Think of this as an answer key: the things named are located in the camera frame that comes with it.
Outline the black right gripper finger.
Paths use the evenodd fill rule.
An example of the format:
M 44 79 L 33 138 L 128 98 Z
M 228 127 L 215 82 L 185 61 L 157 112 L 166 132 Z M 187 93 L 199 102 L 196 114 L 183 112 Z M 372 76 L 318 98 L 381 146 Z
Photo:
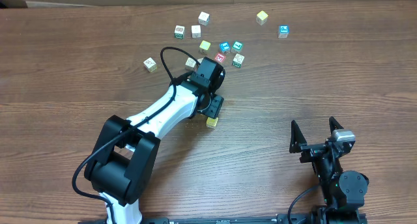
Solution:
M 291 121 L 290 153 L 300 153 L 307 146 L 307 141 L 295 120 Z
M 334 131 L 339 132 L 340 130 L 344 130 L 344 127 L 334 117 L 330 117 L 328 121 L 331 134 L 333 134 Z

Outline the red top wooden block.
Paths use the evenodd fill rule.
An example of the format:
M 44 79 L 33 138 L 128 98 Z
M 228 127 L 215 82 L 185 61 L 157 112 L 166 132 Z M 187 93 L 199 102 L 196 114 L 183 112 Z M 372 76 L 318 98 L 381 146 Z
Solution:
M 225 59 L 226 59 L 226 56 L 225 56 L 224 54 L 222 54 L 222 53 L 217 53 L 217 54 L 215 55 L 215 57 L 214 57 L 214 60 L 215 60 L 217 63 L 223 63 L 223 62 L 225 61 Z

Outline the yellow top wooden block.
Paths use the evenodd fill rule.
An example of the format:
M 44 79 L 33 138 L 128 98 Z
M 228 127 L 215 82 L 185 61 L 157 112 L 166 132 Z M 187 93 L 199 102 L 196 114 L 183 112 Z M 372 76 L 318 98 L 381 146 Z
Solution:
M 207 125 L 208 128 L 214 129 L 216 127 L 217 123 L 218 123 L 218 117 L 216 117 L 216 118 L 208 117 L 207 118 L 206 125 Z

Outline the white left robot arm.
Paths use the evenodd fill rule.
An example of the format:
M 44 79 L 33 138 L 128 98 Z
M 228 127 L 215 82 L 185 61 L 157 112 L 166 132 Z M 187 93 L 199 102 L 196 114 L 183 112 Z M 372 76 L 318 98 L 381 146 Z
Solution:
M 224 77 L 224 67 L 205 57 L 196 71 L 175 78 L 143 112 L 105 121 L 84 165 L 84 177 L 106 204 L 104 223 L 141 223 L 139 198 L 149 183 L 161 139 L 196 114 L 216 118 L 223 98 L 215 92 Z

